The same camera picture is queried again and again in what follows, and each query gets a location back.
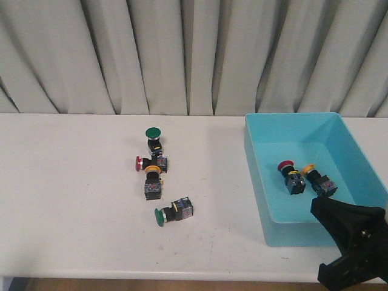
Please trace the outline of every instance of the floor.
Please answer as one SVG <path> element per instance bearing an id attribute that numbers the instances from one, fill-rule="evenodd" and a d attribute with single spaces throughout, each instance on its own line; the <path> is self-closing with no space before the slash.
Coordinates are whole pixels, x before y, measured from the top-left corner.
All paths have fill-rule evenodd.
<path id="1" fill-rule="evenodd" d="M 160 281 L 107 279 L 31 279 L 26 291 L 326 291 L 314 283 Z M 387 291 L 387 284 L 360 284 L 346 291 Z"/>

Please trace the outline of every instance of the curtain fold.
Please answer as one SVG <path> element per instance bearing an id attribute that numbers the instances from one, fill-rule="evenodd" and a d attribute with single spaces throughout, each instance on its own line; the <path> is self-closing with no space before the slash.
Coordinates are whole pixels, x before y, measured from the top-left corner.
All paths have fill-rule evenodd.
<path id="1" fill-rule="evenodd" d="M 0 89 L 0 109 L 4 113 L 19 112 L 19 110 L 12 104 L 2 89 Z"/>
<path id="2" fill-rule="evenodd" d="M 275 34 L 278 1 L 221 3 L 213 100 L 215 115 L 255 111 L 257 86 Z"/>
<path id="3" fill-rule="evenodd" d="M 388 1 L 0 0 L 0 112 L 388 116 Z"/>
<path id="4" fill-rule="evenodd" d="M 22 47 L 19 54 L 60 113 L 114 113 L 79 1 L 0 5 L 9 32 Z M 28 93 L 21 98 L 30 102 Z"/>
<path id="5" fill-rule="evenodd" d="M 385 16 L 340 114 L 375 116 L 388 92 L 388 15 Z"/>
<path id="6" fill-rule="evenodd" d="M 117 114 L 148 114 L 138 52 L 125 0 L 86 0 L 85 13 Z"/>
<path id="7" fill-rule="evenodd" d="M 181 6 L 130 0 L 150 114 L 187 115 Z"/>
<path id="8" fill-rule="evenodd" d="M 12 41 L 0 14 L 0 78 L 1 87 L 21 113 L 57 113 L 36 76 L 18 53 L 21 47 Z M 14 105 L 2 92 L 0 112 L 9 112 Z"/>
<path id="9" fill-rule="evenodd" d="M 388 1 L 340 1 L 299 112 L 338 112 L 387 11 Z"/>
<path id="10" fill-rule="evenodd" d="M 259 112 L 298 110 L 327 33 L 331 5 L 290 1 Z"/>
<path id="11" fill-rule="evenodd" d="M 219 0 L 182 2 L 187 107 L 190 115 L 213 115 L 212 83 Z"/>

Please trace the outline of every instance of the plastic tray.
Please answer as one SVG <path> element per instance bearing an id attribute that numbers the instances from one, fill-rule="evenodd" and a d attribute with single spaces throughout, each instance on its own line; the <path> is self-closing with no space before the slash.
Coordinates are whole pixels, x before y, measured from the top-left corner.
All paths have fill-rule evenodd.
<path id="1" fill-rule="evenodd" d="M 385 207 L 387 190 L 337 113 L 253 113 L 246 116 L 246 155 L 266 243 L 272 247 L 334 246 L 310 213 L 316 197 L 306 180 L 304 193 L 290 195 L 278 164 L 301 170 L 315 164 L 338 186 L 333 199 Z"/>

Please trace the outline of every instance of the white curtain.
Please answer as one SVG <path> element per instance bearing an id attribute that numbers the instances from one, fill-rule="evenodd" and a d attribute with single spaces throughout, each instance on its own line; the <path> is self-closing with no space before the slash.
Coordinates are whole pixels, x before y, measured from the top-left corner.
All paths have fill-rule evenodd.
<path id="1" fill-rule="evenodd" d="M 0 0 L 0 112 L 388 117 L 386 0 Z"/>

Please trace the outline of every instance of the table surface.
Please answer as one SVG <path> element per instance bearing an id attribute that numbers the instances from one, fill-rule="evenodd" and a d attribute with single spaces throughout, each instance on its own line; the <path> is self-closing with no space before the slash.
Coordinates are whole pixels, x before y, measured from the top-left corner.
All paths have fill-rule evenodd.
<path id="1" fill-rule="evenodd" d="M 345 118 L 388 185 L 388 119 Z M 264 242 L 244 151 L 244 117 L 0 115 L 0 276 L 316 282 L 335 247 Z M 145 129 L 169 157 L 146 201 Z M 154 209 L 188 196 L 193 217 Z"/>

